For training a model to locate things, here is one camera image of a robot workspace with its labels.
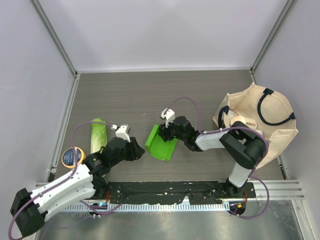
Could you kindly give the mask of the green paper box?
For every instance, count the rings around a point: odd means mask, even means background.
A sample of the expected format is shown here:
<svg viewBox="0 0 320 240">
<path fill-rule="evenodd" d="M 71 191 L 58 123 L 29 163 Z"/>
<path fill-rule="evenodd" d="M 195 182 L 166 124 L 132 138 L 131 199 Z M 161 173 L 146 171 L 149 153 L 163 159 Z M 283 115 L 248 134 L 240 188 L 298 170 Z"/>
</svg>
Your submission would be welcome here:
<svg viewBox="0 0 320 240">
<path fill-rule="evenodd" d="M 159 136 L 159 125 L 155 124 L 145 142 L 145 151 L 157 160 L 168 162 L 173 155 L 177 142 L 176 138 L 165 142 Z"/>
</svg>

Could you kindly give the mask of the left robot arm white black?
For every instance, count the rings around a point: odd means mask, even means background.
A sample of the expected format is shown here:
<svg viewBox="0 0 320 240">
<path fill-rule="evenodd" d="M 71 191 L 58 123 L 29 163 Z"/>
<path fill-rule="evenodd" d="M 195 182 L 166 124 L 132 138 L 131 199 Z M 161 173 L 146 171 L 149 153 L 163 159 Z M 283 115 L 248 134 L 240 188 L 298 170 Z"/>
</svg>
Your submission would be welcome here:
<svg viewBox="0 0 320 240">
<path fill-rule="evenodd" d="M 21 236 L 40 230 L 50 218 L 75 202 L 89 198 L 102 199 L 108 184 L 104 179 L 112 167 L 122 161 L 139 160 L 145 150 L 135 137 L 114 137 L 99 151 L 88 155 L 76 168 L 56 180 L 28 191 L 19 190 L 10 208 L 10 227 L 17 225 Z"/>
</svg>

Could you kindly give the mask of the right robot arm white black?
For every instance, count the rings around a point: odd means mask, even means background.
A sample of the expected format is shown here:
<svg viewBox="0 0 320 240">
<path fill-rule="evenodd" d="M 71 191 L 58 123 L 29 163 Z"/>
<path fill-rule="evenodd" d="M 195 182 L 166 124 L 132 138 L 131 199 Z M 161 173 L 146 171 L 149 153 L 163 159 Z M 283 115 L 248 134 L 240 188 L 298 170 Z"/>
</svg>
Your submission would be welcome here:
<svg viewBox="0 0 320 240">
<path fill-rule="evenodd" d="M 262 134 L 240 121 L 220 130 L 200 132 L 185 116 L 179 116 L 168 124 L 161 124 L 158 135 L 164 142 L 180 140 L 193 152 L 225 149 L 235 160 L 233 170 L 224 184 L 226 193 L 233 198 L 243 193 L 248 178 L 269 150 L 269 144 Z"/>
</svg>

